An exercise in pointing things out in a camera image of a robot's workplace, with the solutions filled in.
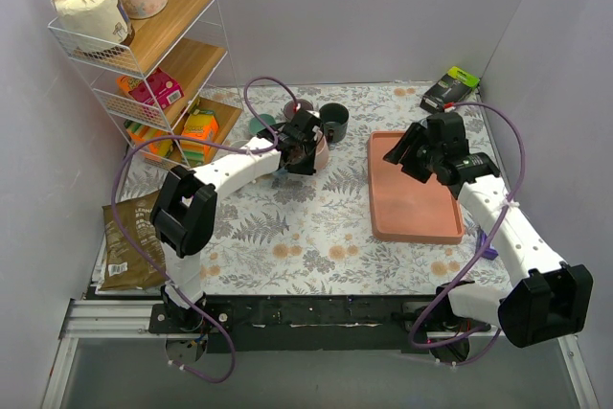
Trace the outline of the purple ceramic mug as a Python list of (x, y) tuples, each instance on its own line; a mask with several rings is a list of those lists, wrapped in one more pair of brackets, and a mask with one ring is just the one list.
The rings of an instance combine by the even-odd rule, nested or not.
[(305, 109), (307, 111), (312, 110), (313, 104), (304, 99), (298, 99), (296, 102), (289, 101), (283, 109), (285, 119), (290, 121), (299, 109)]

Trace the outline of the dark grey mug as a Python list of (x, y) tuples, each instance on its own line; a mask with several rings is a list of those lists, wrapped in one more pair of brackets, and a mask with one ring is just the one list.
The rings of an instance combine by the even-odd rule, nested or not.
[(350, 118), (348, 108), (343, 104), (330, 102), (322, 105), (319, 113), (327, 142), (335, 144), (343, 141), (347, 134)]

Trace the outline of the terracotta pink tray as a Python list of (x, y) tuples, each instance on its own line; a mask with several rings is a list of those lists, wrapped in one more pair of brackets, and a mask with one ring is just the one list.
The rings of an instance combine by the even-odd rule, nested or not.
[(400, 131), (375, 131), (368, 140), (368, 180), (373, 235), (391, 242), (455, 245), (465, 234), (462, 211), (435, 177), (427, 183), (383, 160)]

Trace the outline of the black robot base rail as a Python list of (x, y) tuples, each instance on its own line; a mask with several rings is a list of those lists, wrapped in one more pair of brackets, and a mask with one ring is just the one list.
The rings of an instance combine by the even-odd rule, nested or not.
[(208, 295), (197, 312), (182, 313), (167, 295), (152, 307), (148, 331), (185, 338), (203, 335), (210, 353), (228, 350), (229, 333), (239, 352), (413, 352), (410, 327), (432, 295)]

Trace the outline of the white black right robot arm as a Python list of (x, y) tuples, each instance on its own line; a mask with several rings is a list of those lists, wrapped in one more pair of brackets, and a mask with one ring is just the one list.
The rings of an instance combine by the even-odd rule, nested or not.
[(504, 293), (458, 274), (438, 289), (416, 328), (434, 319), (452, 330), (469, 319), (498, 328), (518, 348), (583, 330), (591, 273), (569, 264), (541, 238), (493, 160), (470, 151), (459, 114), (439, 113), (411, 124), (383, 159), (421, 183), (436, 178), (447, 187), (484, 230), (511, 281), (511, 291)]

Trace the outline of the orange sponge box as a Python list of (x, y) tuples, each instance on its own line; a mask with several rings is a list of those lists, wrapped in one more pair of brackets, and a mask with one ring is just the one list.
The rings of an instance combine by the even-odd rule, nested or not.
[(212, 142), (219, 130), (214, 111), (196, 109), (187, 118), (181, 135), (186, 140), (180, 140), (180, 146), (188, 160), (204, 163), (210, 151), (210, 146), (200, 144), (200, 141)]

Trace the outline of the green ceramic mug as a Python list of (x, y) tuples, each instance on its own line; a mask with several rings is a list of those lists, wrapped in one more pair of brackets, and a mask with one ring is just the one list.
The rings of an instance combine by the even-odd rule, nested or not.
[(265, 125), (274, 125), (276, 123), (275, 118), (270, 114), (260, 114), (260, 116), (253, 117), (248, 123), (248, 131), (252, 136), (256, 136), (260, 131), (265, 129)]

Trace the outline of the purple small packet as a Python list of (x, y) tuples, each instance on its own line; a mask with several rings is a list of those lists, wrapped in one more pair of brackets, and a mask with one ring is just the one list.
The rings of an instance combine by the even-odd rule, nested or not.
[(486, 239), (487, 234), (480, 229), (477, 234), (475, 253), (480, 254), (482, 259), (494, 261), (498, 257), (498, 252), (491, 244), (485, 245)]

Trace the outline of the peach pink mug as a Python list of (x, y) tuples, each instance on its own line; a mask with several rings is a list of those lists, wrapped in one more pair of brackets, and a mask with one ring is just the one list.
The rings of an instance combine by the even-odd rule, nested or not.
[(329, 146), (326, 137), (319, 133), (315, 149), (314, 168), (317, 173), (323, 170), (329, 161)]

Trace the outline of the beige wrapped paper roll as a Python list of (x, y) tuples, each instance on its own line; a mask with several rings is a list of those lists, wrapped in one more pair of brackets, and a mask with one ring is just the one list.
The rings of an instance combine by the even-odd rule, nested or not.
[(134, 31), (120, 0), (51, 0), (58, 21), (86, 54), (128, 46)]

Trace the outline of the blue white gradient mug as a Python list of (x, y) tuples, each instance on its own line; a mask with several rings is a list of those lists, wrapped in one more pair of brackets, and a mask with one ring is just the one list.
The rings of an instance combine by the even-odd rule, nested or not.
[(248, 140), (237, 140), (230, 145), (231, 148), (242, 149), (249, 143)]

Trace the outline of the pink sponge box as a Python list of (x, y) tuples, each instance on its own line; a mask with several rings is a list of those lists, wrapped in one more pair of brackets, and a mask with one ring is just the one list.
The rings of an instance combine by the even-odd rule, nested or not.
[(181, 98), (184, 92), (177, 80), (161, 68), (156, 68), (145, 80), (141, 80), (128, 95), (136, 102), (167, 109)]

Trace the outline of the black green product box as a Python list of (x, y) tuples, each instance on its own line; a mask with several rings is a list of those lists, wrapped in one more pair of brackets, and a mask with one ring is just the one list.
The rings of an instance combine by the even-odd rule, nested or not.
[(444, 112), (454, 103), (465, 101), (479, 83), (478, 77), (453, 66), (421, 96), (420, 108), (429, 114)]

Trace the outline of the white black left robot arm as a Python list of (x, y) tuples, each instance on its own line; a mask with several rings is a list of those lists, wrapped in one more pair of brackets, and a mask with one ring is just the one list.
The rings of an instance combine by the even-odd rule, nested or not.
[(290, 121), (261, 130), (219, 160), (192, 170), (178, 166), (167, 174), (150, 221), (170, 277), (162, 289), (165, 315), (180, 330), (192, 332), (203, 323), (200, 252), (214, 234), (218, 202), (277, 170), (314, 174), (322, 126), (318, 113), (300, 109)]

